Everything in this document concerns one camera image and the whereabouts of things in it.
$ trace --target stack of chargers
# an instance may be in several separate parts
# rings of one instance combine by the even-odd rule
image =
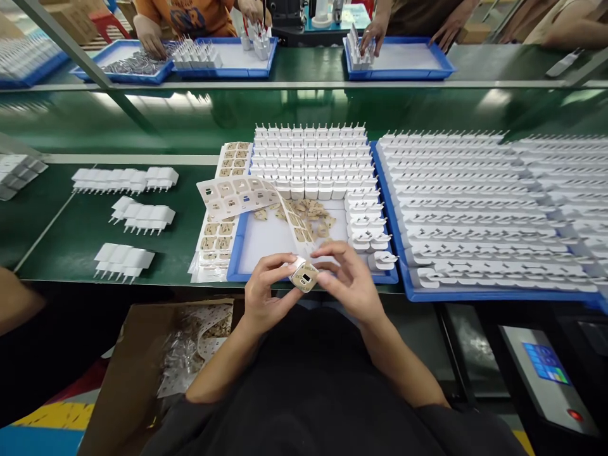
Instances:
[[[132,284],[144,269],[150,267],[153,258],[154,253],[144,249],[105,243],[95,256],[95,261],[98,264],[95,267],[93,278],[97,277],[101,272],[100,279],[103,279],[107,273],[110,273],[108,280],[112,280],[114,274],[117,274],[116,280],[119,280],[120,276],[123,276],[122,283],[125,283],[130,277],[131,281],[129,284]]]
[[[375,190],[377,179],[365,126],[255,129],[252,175],[275,183],[287,200],[343,200]]]
[[[130,191],[140,194],[143,191],[169,190],[177,183],[179,174],[173,168],[150,167],[148,171],[127,169],[88,169],[81,168],[72,176],[73,193],[121,193]]]
[[[344,198],[348,243],[357,253],[370,253],[367,263],[371,270],[384,271],[395,267],[397,257],[387,250],[392,235],[386,233],[386,219],[379,203],[380,190],[358,189]]]
[[[412,284],[601,291],[608,142],[502,138],[402,132],[378,141]]]
[[[22,80],[62,52],[49,38],[0,39],[0,80]]]
[[[212,42],[185,40],[173,53],[175,67],[180,70],[222,68],[222,58]]]
[[[125,221],[125,232],[131,228],[131,232],[137,229],[137,233],[144,230],[144,235],[150,231],[150,236],[158,231],[157,235],[164,230],[167,225],[173,222],[175,211],[168,206],[143,205],[128,196],[121,196],[112,206],[114,212],[108,223]]]
[[[353,24],[346,36],[346,52],[350,55],[353,71],[368,70],[371,68],[374,64],[375,48],[376,42],[375,40],[372,40],[363,55],[361,55],[361,41],[359,40],[355,24]]]
[[[259,23],[252,24],[247,20],[247,30],[241,32],[243,51],[251,51],[260,60],[268,60],[270,56],[270,29],[265,29]]]
[[[0,156],[0,201],[8,201],[48,168],[29,155]]]
[[[256,125],[251,175],[274,183],[287,200],[344,200],[348,242],[370,254],[371,270],[393,269],[391,235],[379,202],[365,125]]]

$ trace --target finger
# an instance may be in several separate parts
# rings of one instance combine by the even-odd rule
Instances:
[[[447,54],[448,50],[450,49],[450,46],[456,40],[456,37],[458,36],[458,32],[460,32],[460,29],[456,28],[450,35],[450,37],[448,38],[448,40],[445,43],[445,47],[443,48],[444,53]]]
[[[332,263],[332,262],[313,263],[313,266],[317,269],[328,270],[330,272],[333,272],[336,275],[338,274],[338,272],[340,272],[340,266],[338,266],[337,264]]]
[[[333,274],[336,274],[336,277],[338,278],[338,280],[345,285],[349,285],[353,281],[353,278],[350,277],[348,274],[346,274],[346,272],[335,263],[319,262],[319,263],[314,263],[313,266],[317,269],[324,269],[324,270],[331,271]]]
[[[296,303],[304,296],[304,292],[299,288],[293,288],[288,294],[283,296],[279,302],[279,306],[285,315],[289,309],[294,307]]]
[[[446,32],[443,34],[443,38],[441,38],[441,42],[439,43],[439,47],[443,52],[445,52],[445,49],[447,49],[449,46],[450,40],[454,37],[454,35],[454,30],[446,30]]]
[[[350,290],[346,285],[328,272],[319,272],[317,283],[342,304],[350,297]]]
[[[429,41],[429,46],[432,45],[434,42],[436,42],[439,39],[439,37],[441,35],[443,35],[444,32],[445,32],[445,25],[442,25],[441,28],[439,30],[437,30],[437,33],[435,33],[432,36],[431,40]]]
[[[283,263],[293,263],[297,259],[298,257],[293,253],[275,253],[274,255],[263,256],[253,269],[252,275],[261,274],[269,269],[275,269]]]
[[[355,249],[344,241],[333,241],[323,244],[310,256],[312,258],[318,258],[325,255],[335,257],[342,266],[348,266],[348,270],[353,276],[360,275],[366,270],[369,271],[355,252]]]
[[[275,282],[283,280],[285,277],[289,277],[291,274],[296,272],[294,265],[282,266],[278,269],[270,269],[262,272],[258,277],[258,282],[264,286],[270,286]]]
[[[152,44],[154,45],[154,48],[156,49],[156,52],[158,53],[158,56],[160,58],[167,58],[167,53],[165,52],[165,46],[163,46],[163,43],[159,37],[153,37]]]
[[[367,27],[365,29],[365,32],[363,32],[363,39],[361,40],[361,55],[364,54],[365,50],[367,49],[367,46],[369,46],[369,43],[372,40],[372,36],[372,31],[369,29],[369,27]]]
[[[384,42],[384,37],[381,37],[378,41],[376,41],[376,51],[374,55],[376,57],[380,57],[380,48],[382,47],[382,43]]]

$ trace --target black shirt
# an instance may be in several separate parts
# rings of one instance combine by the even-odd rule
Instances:
[[[414,409],[372,365],[358,329],[295,306],[222,402],[180,400],[142,456],[525,455],[498,417]]]

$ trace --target cardboard box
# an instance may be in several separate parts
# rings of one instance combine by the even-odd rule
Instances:
[[[99,34],[95,24],[78,6],[70,3],[52,4],[45,10],[78,44],[87,44]]]
[[[466,23],[457,42],[459,44],[482,44],[492,31],[491,27],[485,23]]]
[[[23,38],[25,35],[8,17],[0,12],[0,38]]]
[[[156,392],[165,341],[177,324],[177,310],[187,305],[233,303],[234,299],[226,298],[132,306],[77,456],[138,456],[160,424]]]

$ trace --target hand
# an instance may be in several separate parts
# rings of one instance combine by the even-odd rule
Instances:
[[[260,0],[238,0],[239,11],[251,23],[262,22],[264,6]]]
[[[241,319],[250,331],[263,334],[272,329],[304,295],[294,288],[282,298],[270,297],[270,286],[296,270],[293,265],[281,265],[293,263],[296,259],[292,253],[276,253],[263,257],[256,265],[245,285],[245,313]]]
[[[310,256],[312,258],[330,255],[338,260],[340,266],[332,262],[320,262],[314,266],[326,269],[317,276],[317,283],[325,288],[330,295],[342,303],[346,311],[361,323],[371,323],[384,315],[384,308],[372,274],[355,249],[344,241],[334,241],[323,244]]]
[[[473,10],[478,3],[478,0],[463,0],[463,2],[452,11],[452,14],[448,16],[437,33],[433,35],[429,44],[434,43],[443,35],[439,42],[439,47],[444,53],[447,52],[462,27],[464,27],[473,14]]]
[[[372,38],[376,38],[376,48],[374,55],[380,57],[380,48],[384,42],[386,36],[386,29],[388,28],[388,20],[390,15],[376,15],[373,21],[365,28],[363,32],[363,39],[361,40],[361,55],[367,49],[367,46],[372,42]]]
[[[152,54],[154,58],[159,60],[167,59],[167,52],[165,51],[165,46],[163,46],[162,41],[159,37],[152,33],[146,33],[139,37],[139,41],[141,41],[141,45],[144,47],[147,52]]]

